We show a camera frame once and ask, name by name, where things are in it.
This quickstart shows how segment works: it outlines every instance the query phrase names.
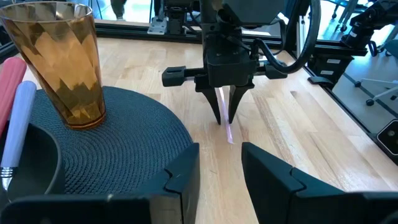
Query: wooden tabletop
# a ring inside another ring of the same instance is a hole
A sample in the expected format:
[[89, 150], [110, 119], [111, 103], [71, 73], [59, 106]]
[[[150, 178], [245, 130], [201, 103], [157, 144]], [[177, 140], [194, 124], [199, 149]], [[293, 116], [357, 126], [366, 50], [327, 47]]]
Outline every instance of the wooden tabletop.
[[[245, 94], [230, 126], [233, 143], [229, 143], [223, 111], [219, 126], [193, 82], [162, 86], [166, 67], [203, 66], [201, 45], [98, 39], [98, 46], [103, 85], [134, 90], [161, 102], [200, 143], [197, 223], [257, 223], [244, 183], [244, 141], [343, 190], [398, 190], [398, 167], [322, 88], [309, 84], [305, 70], [284, 80], [256, 77], [255, 89]], [[285, 52], [278, 59], [293, 62]], [[30, 71], [25, 80], [35, 80]], [[223, 93], [225, 102], [228, 88], [218, 93], [220, 99]]]

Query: black bowl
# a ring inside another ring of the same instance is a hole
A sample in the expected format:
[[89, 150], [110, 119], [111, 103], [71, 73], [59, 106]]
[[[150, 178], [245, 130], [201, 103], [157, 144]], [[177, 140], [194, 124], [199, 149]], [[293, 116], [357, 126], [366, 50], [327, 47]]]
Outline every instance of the black bowl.
[[[0, 137], [0, 158], [7, 130], [8, 123]], [[46, 130], [29, 124], [19, 167], [8, 189], [8, 198], [13, 201], [28, 195], [62, 194], [64, 190], [65, 171], [57, 141]]]

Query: pink object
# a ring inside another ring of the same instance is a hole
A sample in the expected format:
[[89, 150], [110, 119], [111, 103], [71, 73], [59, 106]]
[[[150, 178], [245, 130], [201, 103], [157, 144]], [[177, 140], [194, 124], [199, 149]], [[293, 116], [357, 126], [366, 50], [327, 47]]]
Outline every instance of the pink object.
[[15, 93], [26, 72], [26, 63], [12, 57], [4, 61], [0, 73], [0, 136], [11, 112]]

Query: black woven placemat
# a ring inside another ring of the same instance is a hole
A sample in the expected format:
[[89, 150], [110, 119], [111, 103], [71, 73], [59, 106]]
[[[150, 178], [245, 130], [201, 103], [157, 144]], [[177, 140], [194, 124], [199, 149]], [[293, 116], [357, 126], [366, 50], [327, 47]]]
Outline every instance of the black woven placemat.
[[103, 87], [106, 120], [88, 131], [66, 128], [44, 91], [36, 93], [31, 123], [57, 139], [65, 193], [128, 194], [192, 143], [181, 121], [142, 94]]

